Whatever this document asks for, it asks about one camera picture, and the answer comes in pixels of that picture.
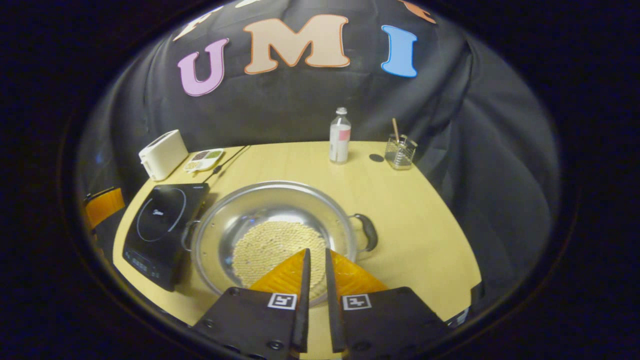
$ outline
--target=toaster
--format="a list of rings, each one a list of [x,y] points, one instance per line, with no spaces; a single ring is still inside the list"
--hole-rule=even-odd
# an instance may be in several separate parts
[[[140,161],[154,181],[162,181],[182,163],[189,152],[184,146],[180,130],[169,131],[142,149]]]

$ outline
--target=induction cooktop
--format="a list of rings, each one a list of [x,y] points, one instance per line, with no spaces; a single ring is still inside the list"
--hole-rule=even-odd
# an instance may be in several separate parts
[[[173,291],[186,250],[183,237],[209,193],[208,184],[157,185],[138,210],[122,257],[161,288]]]

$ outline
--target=orange letter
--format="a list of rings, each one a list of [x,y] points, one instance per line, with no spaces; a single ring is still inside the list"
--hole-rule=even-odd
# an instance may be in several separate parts
[[[407,10],[409,10],[412,13],[414,13],[415,15],[418,15],[419,17],[422,17],[424,20],[427,20],[428,22],[430,22],[432,24],[436,23],[436,20],[433,20],[431,17],[429,17],[429,16],[431,16],[430,13],[424,11],[423,9],[420,9],[417,5],[414,5],[414,4],[411,4],[411,3],[407,3],[404,0],[398,0],[398,1],[403,3],[406,6]]]
[[[338,15],[316,15],[300,32],[294,33],[280,19],[268,19],[244,27],[251,33],[251,63],[244,68],[247,74],[274,70],[278,62],[269,56],[272,47],[288,66],[295,66],[311,44],[311,55],[305,60],[313,67],[345,67],[349,58],[342,50],[342,26],[349,19]]]

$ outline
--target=wooden table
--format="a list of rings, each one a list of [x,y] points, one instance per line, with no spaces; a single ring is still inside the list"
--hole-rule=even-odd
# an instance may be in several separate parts
[[[241,147],[225,149],[221,159]],[[470,305],[470,290],[480,283],[480,271],[465,235],[435,189],[415,167],[396,171],[370,154],[383,155],[384,142],[350,142],[349,160],[331,163],[328,142],[253,145],[209,178],[212,196],[270,180],[298,181],[329,195],[351,215],[363,213],[374,223],[378,246],[357,263],[389,288],[409,286],[443,320]],[[215,303],[217,296],[199,278],[189,262],[174,292],[142,276],[122,257],[124,240],[134,217],[157,184],[200,183],[211,171],[188,174],[183,164],[164,181],[147,181],[133,198],[118,227],[113,262],[122,275],[150,301],[183,322],[193,325]],[[364,243],[359,221],[353,222]],[[308,353],[303,359],[339,357],[331,351],[326,303],[309,311]]]

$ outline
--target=black cable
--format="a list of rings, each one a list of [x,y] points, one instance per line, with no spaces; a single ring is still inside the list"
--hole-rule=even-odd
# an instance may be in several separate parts
[[[218,165],[217,167],[214,167],[214,168],[213,168],[213,171],[211,172],[211,175],[207,176],[207,178],[206,178],[206,179],[204,179],[204,181],[202,181],[202,183],[203,183],[203,184],[204,184],[204,183],[206,183],[206,182],[207,182],[207,180],[209,180],[209,178],[210,178],[210,177],[212,177],[213,175],[215,175],[215,174],[217,174],[218,172],[220,172],[220,170],[222,170],[222,167],[223,167],[223,166],[225,166],[225,165],[229,162],[229,160],[231,160],[231,159],[235,158],[235,156],[236,156],[236,155],[238,155],[238,154],[239,154],[242,150],[244,150],[244,148],[245,148],[245,147],[247,147],[247,146],[251,146],[251,145],[245,145],[245,146],[243,146],[242,148],[240,148],[240,150],[236,151],[236,153],[235,153],[232,157],[230,157],[229,159],[227,159],[224,163],[222,163],[222,164]]]

